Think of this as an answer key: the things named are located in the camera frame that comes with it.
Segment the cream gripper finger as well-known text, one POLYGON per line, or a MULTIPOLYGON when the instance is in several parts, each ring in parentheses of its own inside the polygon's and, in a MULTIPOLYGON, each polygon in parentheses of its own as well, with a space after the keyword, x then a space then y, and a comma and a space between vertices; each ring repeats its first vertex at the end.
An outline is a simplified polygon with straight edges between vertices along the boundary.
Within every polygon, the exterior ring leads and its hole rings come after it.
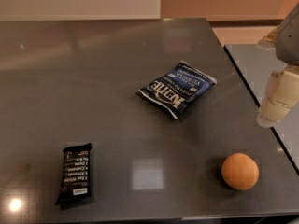
POLYGON ((299 66, 288 65, 282 71, 270 75, 256 121, 262 127, 273 127, 298 102, 299 66))
POLYGON ((262 39, 260 39, 257 43, 257 47, 259 49, 275 49, 276 41, 278 37, 279 27, 271 30, 267 35, 265 35, 262 39))

